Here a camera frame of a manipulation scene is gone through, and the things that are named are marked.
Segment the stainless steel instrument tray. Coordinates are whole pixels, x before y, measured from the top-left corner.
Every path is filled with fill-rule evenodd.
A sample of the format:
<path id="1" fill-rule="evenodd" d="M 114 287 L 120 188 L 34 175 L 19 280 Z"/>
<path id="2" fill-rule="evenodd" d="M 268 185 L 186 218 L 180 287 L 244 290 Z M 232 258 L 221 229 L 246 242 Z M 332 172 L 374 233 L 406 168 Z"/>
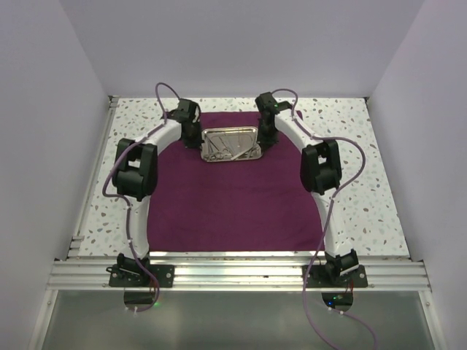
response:
<path id="1" fill-rule="evenodd" d="M 207 128 L 201 133 L 201 159 L 208 163 L 257 160 L 263 151 L 254 126 Z"/>

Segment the purple surgical cloth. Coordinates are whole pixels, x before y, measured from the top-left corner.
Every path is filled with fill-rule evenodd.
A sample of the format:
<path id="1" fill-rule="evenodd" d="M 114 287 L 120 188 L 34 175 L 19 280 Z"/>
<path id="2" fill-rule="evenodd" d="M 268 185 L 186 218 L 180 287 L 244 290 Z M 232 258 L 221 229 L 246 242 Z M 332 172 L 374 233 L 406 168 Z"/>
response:
<path id="1" fill-rule="evenodd" d="M 284 135 L 259 159 L 207 163 L 182 142 L 158 158 L 147 218 L 153 252 L 316 249 L 322 228 L 300 180 L 301 154 Z"/>

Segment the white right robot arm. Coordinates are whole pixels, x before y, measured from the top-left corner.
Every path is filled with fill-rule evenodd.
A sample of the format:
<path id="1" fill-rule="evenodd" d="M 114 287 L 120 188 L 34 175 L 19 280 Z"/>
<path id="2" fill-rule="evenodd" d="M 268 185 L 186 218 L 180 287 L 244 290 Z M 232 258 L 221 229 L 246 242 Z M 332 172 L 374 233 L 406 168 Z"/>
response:
<path id="1" fill-rule="evenodd" d="M 366 156 L 356 142 L 340 136 L 320 136 L 305 124 L 296 111 L 296 103 L 277 101 L 272 92 L 255 98 L 260 113 L 257 143 L 263 152 L 284 134 L 301 152 L 300 180 L 317 205 L 323 228 L 318 249 L 325 252 L 323 269 L 329 284 L 341 286 L 360 267 L 357 252 L 345 232 L 344 220 L 336 204 L 336 196 L 363 172 Z M 351 144 L 360 152 L 357 173 L 342 182 L 342 166 L 338 142 Z"/>

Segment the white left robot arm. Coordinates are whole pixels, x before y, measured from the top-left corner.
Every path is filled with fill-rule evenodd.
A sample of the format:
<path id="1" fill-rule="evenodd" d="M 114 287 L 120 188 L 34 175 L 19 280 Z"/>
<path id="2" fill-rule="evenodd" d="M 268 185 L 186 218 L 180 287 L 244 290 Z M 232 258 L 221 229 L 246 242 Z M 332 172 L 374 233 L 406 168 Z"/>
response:
<path id="1" fill-rule="evenodd" d="M 177 107 L 165 112 L 162 123 L 136 139 L 121 139 L 109 174 L 116 197 L 126 202 L 126 243 L 124 257 L 135 260 L 126 269 L 126 278 L 135 286 L 151 279 L 152 269 L 141 262 L 149 253 L 147 216 L 150 199 L 158 184 L 158 156 L 168 146 L 182 142 L 188 149 L 201 149 L 201 107 L 181 98 Z"/>

